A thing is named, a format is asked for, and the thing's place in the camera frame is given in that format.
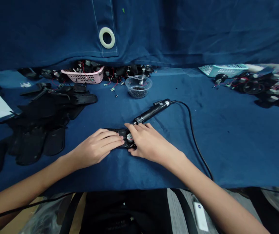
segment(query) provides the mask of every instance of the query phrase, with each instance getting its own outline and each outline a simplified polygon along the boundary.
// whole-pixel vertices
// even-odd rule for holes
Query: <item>hand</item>
[[[158,133],[150,123],[131,125],[124,124],[131,132],[137,149],[129,149],[133,156],[148,159],[165,167],[177,157],[184,156],[175,146]]]
[[[67,154],[75,163],[75,170],[92,166],[102,161],[111,150],[124,144],[119,133],[100,128]]]

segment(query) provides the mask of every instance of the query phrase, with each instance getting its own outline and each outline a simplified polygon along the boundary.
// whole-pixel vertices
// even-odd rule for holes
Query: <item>table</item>
[[[123,128],[125,122],[130,123],[154,102],[166,98],[183,101],[190,107],[199,148],[218,185],[224,188],[279,186],[279,107],[263,109],[253,103],[254,96],[223,86],[212,89],[211,78],[197,69],[158,69],[151,79],[153,86],[142,99],[130,97],[125,85],[116,86],[117,98],[110,91],[113,84],[88,85],[98,102],[85,107],[69,122],[62,153],[53,157],[42,155],[30,166],[16,165],[15,158],[6,155],[0,172],[0,191],[49,165],[97,129]],[[0,72],[4,99],[17,112],[17,105],[28,103],[27,98],[19,96],[26,89],[19,87],[21,82],[26,79],[18,72]],[[185,107],[173,104],[149,122],[205,172],[191,141]],[[11,134],[7,125],[0,125],[0,140]],[[45,193],[183,187],[162,166],[132,157],[125,149],[115,149],[101,163],[76,171]]]

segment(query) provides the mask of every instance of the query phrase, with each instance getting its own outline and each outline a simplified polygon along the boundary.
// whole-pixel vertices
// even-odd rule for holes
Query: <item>pink plastic basket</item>
[[[93,73],[79,73],[79,72],[71,72],[70,70],[61,70],[62,73],[67,74],[69,78],[74,83],[87,83],[87,84],[99,84],[104,77],[105,66],[103,66],[99,71]]]

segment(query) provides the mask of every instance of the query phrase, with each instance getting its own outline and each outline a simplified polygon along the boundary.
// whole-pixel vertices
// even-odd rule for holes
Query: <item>blue fabric backdrop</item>
[[[100,44],[102,27],[115,34],[111,49]],[[279,1],[0,1],[0,71],[63,69],[81,58],[114,66],[279,63]]]

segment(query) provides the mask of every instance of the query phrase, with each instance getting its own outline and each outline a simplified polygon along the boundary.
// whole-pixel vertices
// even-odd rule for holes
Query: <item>white grommet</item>
[[[109,33],[109,35],[111,36],[110,44],[105,43],[105,41],[104,41],[104,33]],[[103,45],[103,47],[105,47],[107,49],[111,49],[114,46],[114,43],[116,41],[116,39],[114,38],[113,31],[110,28],[108,28],[108,27],[103,27],[100,30],[100,32],[99,32],[99,40],[100,40],[100,43]]]

